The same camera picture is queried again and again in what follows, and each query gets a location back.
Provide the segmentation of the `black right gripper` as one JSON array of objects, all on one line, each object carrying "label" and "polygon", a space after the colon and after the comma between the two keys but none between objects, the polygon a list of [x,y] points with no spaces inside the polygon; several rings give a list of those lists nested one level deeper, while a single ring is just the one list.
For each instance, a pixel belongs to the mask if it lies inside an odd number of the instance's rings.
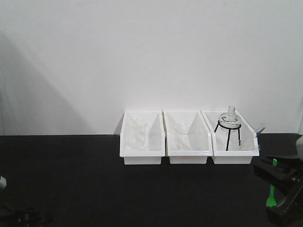
[{"label": "black right gripper", "polygon": [[274,224],[288,226],[303,218],[303,166],[298,156],[265,156],[253,161],[256,176],[277,187],[291,187],[274,207],[267,207],[267,216]]}]

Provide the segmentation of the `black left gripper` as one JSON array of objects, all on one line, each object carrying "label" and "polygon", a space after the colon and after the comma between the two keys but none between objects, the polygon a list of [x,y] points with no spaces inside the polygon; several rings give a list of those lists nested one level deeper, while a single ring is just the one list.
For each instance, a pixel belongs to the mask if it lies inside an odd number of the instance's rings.
[{"label": "black left gripper", "polygon": [[51,223],[51,212],[28,208],[15,209],[7,204],[0,205],[1,227],[44,227]]}]

